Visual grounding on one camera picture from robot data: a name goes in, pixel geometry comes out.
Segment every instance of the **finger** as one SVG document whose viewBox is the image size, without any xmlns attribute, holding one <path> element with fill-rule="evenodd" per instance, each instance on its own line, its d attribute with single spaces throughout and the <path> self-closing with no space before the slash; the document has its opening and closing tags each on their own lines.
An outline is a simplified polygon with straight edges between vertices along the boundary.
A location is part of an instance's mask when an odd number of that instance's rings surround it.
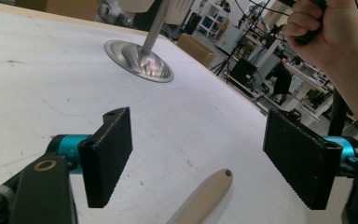
<svg viewBox="0 0 358 224">
<path fill-rule="evenodd" d="M 290 15 L 290 17 L 287 19 L 288 23 L 294 23 L 297 26 L 306 28 L 308 30 L 317 30 L 320 26 L 321 23 L 316 20 L 315 18 L 313 18 L 310 15 L 307 14 L 302 14 L 302 13 L 293 13 L 292 15 Z"/>
<path fill-rule="evenodd" d="M 285 24 L 282 28 L 282 33 L 286 39 L 292 36 L 304 35 L 307 33 L 307 31 L 307 28 L 304 28 L 292 22 Z"/>
<path fill-rule="evenodd" d="M 287 43 L 292 47 L 292 49 L 296 49 L 297 47 L 303 47 L 303 45 L 298 44 L 295 41 L 295 37 L 294 36 L 287 36 L 285 38 L 285 40 L 287 41 Z"/>
<path fill-rule="evenodd" d="M 310 0 L 298 0 L 297 2 L 295 2 L 295 4 L 293 5 L 293 12 L 307 14 L 315 19 L 321 18 L 324 14 L 322 9 Z"/>
</svg>

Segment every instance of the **chrome stand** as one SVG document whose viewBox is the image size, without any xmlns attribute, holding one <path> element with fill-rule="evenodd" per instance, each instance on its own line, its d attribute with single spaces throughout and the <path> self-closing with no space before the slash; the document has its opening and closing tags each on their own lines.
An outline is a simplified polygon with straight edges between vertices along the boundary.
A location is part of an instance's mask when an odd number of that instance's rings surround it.
<svg viewBox="0 0 358 224">
<path fill-rule="evenodd" d="M 170 82 L 173 80 L 172 69 L 157 54 L 152 52 L 159 31 L 165 22 L 170 1 L 162 0 L 142 47 L 119 40 L 110 40 L 104 45 L 106 53 L 115 63 L 134 75 L 151 81 Z"/>
</svg>

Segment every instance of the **wooden stick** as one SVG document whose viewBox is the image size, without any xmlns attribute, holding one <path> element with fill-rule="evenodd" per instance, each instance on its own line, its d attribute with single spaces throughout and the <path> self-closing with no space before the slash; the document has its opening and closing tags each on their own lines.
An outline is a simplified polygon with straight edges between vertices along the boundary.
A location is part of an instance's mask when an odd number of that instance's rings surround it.
<svg viewBox="0 0 358 224">
<path fill-rule="evenodd" d="M 219 204 L 228 192 L 233 174 L 228 169 L 220 170 L 209 176 L 193 192 L 183 211 L 173 219 L 174 224 L 200 224 Z"/>
</svg>

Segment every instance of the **human hand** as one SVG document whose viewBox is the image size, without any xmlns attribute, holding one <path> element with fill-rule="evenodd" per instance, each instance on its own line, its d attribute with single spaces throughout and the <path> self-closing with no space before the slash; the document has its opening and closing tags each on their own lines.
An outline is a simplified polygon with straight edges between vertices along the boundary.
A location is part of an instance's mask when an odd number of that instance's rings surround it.
<svg viewBox="0 0 358 224">
<path fill-rule="evenodd" d="M 289 62 L 289 60 L 287 59 L 287 58 L 282 58 L 281 59 L 281 63 L 282 64 L 286 64 L 286 63 L 288 63 Z"/>
<path fill-rule="evenodd" d="M 334 66 L 337 57 L 349 57 L 358 49 L 358 10 L 353 0 L 326 0 L 324 12 L 310 0 L 298 0 L 293 13 L 283 26 L 282 32 L 293 50 L 307 63 L 324 70 Z M 306 46 L 295 41 L 295 36 L 304 35 L 308 30 L 319 34 Z"/>
</svg>

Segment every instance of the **person's arm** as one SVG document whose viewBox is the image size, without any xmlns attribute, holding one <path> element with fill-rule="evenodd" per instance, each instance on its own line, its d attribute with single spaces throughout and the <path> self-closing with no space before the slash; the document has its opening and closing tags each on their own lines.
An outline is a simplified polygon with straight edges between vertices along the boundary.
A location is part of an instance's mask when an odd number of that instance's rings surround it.
<svg viewBox="0 0 358 224">
<path fill-rule="evenodd" d="M 353 0 L 326 0 L 322 11 L 310 0 L 298 0 L 293 14 L 282 31 L 293 50 L 322 69 L 358 118 L 358 10 Z M 295 36 L 308 30 L 321 32 L 306 46 L 297 44 Z"/>
</svg>

